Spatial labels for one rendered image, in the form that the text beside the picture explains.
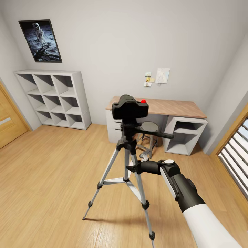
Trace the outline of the digital camera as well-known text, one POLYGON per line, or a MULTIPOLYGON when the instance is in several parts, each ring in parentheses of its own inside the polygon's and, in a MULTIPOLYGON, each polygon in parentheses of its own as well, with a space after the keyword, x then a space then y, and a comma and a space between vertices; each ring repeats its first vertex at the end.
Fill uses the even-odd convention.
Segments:
POLYGON ((137 101, 129 95, 122 95, 120 101, 113 103, 112 115, 115 120, 147 117, 149 104, 145 99, 137 101))

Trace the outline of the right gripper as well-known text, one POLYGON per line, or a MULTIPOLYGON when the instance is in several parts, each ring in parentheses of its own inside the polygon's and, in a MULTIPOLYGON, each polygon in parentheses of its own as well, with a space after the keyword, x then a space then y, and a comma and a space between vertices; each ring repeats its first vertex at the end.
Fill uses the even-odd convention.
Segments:
POLYGON ((134 166, 127 166, 126 168, 133 173, 142 174, 143 172, 152 173, 151 164, 153 161, 149 159, 147 161, 140 162, 141 160, 137 160, 138 163, 134 166))

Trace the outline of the camera tripod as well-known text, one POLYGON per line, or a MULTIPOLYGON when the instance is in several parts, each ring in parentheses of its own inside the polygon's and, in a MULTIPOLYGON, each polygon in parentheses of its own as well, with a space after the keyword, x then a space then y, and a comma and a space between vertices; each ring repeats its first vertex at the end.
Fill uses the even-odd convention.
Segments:
POLYGON ((122 123, 121 123, 122 138, 118 141, 116 149, 113 153, 113 156, 112 156, 101 180, 99 181, 99 183, 97 185, 97 190, 94 194, 94 197, 88 203, 89 207, 86 211, 85 216, 83 217, 83 220, 85 220, 85 217, 87 216, 87 213, 89 212, 90 207, 93 205, 93 201, 96 198, 96 196, 97 196, 100 188, 102 188, 102 186, 111 185, 111 184, 118 184, 118 183, 126 183, 127 186, 130 188, 130 190, 136 195, 136 197, 142 203, 142 207, 145 211, 146 220, 147 220, 147 224, 148 224, 148 228, 149 228, 149 238, 151 239, 153 248, 155 248, 155 245, 154 245, 155 232, 152 231, 151 223, 150 223, 150 219, 149 219, 149 215, 148 215, 148 208, 150 206, 150 203, 145 199, 145 193, 144 193, 144 189, 143 189, 143 183, 142 183, 141 175, 137 174, 135 172, 135 176, 136 176, 138 188, 139 188, 139 191, 138 191, 137 188, 134 186, 134 184, 132 184, 132 182, 129 180, 129 177, 130 177, 132 172, 130 170, 128 170, 126 167, 129 166, 130 154, 131 154, 131 159, 132 159, 130 166, 134 166, 138 163, 137 155, 136 155, 137 140, 135 139, 133 141, 133 136, 136 133, 149 134, 149 135, 154 135, 156 137, 169 138, 169 139, 173 139, 174 136, 172 134, 169 134, 169 133, 149 132, 149 131, 143 131, 143 130, 137 129, 137 127, 141 126, 141 125, 142 125, 142 123, 137 123, 136 118, 122 119, 122 123), (108 175, 119 151, 121 150, 121 148, 124 148, 124 177, 105 180, 105 178, 107 177, 107 175, 108 175))

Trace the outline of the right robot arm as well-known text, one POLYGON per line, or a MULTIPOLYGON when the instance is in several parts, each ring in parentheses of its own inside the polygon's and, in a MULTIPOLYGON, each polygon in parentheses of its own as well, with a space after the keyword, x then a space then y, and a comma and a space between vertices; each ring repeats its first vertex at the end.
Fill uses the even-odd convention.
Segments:
POLYGON ((126 168, 133 173, 147 172, 164 178, 175 201, 178 201, 197 247, 242 248, 197 193, 193 181, 181 174, 178 164, 170 159, 150 161, 147 157, 150 153, 150 150, 141 153, 139 157, 143 159, 126 168))

